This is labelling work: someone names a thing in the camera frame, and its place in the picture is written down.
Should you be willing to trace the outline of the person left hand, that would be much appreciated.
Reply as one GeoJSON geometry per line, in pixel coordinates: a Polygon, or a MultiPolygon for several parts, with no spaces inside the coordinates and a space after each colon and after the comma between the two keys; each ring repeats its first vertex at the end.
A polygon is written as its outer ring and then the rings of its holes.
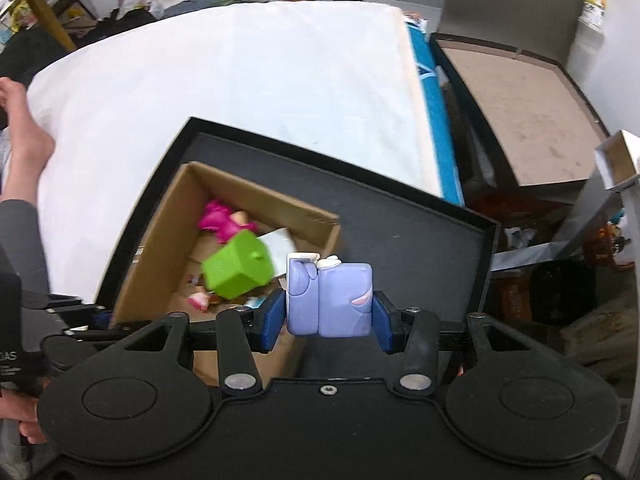
{"type": "Polygon", "coordinates": [[[47,442],[37,417],[38,400],[16,390],[2,389],[0,418],[17,422],[18,432],[30,444],[47,442]]]}

